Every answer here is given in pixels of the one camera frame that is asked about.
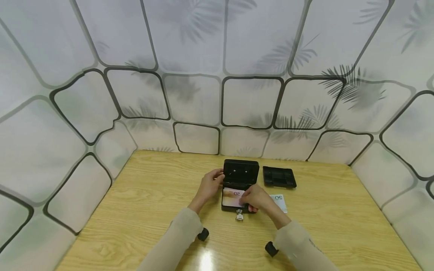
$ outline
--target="50 euro note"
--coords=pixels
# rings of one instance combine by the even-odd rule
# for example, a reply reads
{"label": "50 euro note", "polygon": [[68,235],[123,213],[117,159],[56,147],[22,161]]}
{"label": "50 euro note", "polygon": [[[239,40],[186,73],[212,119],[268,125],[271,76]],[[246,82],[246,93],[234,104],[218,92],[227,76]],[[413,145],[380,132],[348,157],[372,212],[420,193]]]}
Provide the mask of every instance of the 50 euro note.
{"label": "50 euro note", "polygon": [[232,188],[223,188],[223,199],[222,204],[224,206],[232,206],[232,207],[244,207],[240,204],[240,198],[244,194],[244,190],[232,189]]}
{"label": "50 euro note", "polygon": [[[223,200],[222,204],[224,206],[232,206],[232,207],[240,207],[244,206],[240,204],[240,198],[244,194],[244,190],[232,189],[232,188],[223,188]],[[278,195],[270,195],[273,201],[279,206],[279,208],[285,213],[288,213],[286,208],[285,199],[282,194]]]}

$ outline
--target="person's right hand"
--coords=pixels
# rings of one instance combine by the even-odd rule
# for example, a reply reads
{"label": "person's right hand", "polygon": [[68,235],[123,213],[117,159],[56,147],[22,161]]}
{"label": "person's right hand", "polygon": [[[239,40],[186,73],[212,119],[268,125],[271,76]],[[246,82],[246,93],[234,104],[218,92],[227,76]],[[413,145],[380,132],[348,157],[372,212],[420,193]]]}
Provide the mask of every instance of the person's right hand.
{"label": "person's right hand", "polygon": [[291,222],[291,219],[277,206],[274,200],[257,184],[252,185],[241,196],[240,204],[249,204],[250,212],[262,209],[271,218],[277,229]]}
{"label": "person's right hand", "polygon": [[266,209],[267,207],[276,205],[267,192],[257,184],[252,185],[244,192],[240,203],[248,203],[250,212],[257,212],[258,209]]}

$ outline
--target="hand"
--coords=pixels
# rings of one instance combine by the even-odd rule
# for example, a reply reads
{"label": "hand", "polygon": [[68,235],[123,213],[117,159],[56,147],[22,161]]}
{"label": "hand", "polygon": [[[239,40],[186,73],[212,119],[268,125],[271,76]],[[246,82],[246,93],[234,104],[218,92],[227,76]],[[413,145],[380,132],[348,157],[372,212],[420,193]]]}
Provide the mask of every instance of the hand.
{"label": "hand", "polygon": [[257,184],[252,185],[244,192],[240,203],[248,203],[250,212],[257,212],[258,209],[265,209],[266,207],[276,205],[267,192]]}
{"label": "hand", "polygon": [[257,184],[247,189],[240,199],[241,204],[248,203],[250,212],[262,209],[271,218],[277,229],[291,222],[291,219],[277,206],[274,200]]}
{"label": "hand", "polygon": [[223,183],[223,169],[218,168],[204,175],[201,185],[197,190],[196,196],[193,198],[188,208],[199,214],[204,204],[212,198],[218,191],[220,184]]}

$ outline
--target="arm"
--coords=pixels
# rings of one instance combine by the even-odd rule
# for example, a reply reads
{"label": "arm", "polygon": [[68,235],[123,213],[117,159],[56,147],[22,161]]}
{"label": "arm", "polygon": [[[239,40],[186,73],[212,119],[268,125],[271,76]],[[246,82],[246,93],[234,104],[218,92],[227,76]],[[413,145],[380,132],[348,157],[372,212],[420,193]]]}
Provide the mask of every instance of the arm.
{"label": "arm", "polygon": [[262,209],[277,228],[273,245],[285,253],[299,271],[336,271],[338,268],[312,242],[307,231],[292,221],[271,197],[258,185],[251,186],[241,197],[241,203],[248,203],[249,210]]}
{"label": "arm", "polygon": [[198,214],[207,200],[217,193],[224,179],[222,172],[223,169],[216,169],[205,174],[196,196],[187,208],[176,215],[169,229],[146,255],[137,271],[175,270],[184,252],[203,230]]}

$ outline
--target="banknote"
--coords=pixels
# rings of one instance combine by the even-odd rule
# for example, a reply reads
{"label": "banknote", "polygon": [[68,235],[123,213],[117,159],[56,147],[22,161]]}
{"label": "banknote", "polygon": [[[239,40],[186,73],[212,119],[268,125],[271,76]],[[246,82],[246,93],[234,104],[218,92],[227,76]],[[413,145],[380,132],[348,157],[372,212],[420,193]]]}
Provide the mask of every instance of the banknote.
{"label": "banknote", "polygon": [[222,204],[224,206],[243,207],[242,205],[240,205],[240,198],[243,194],[244,190],[225,187],[223,188]]}

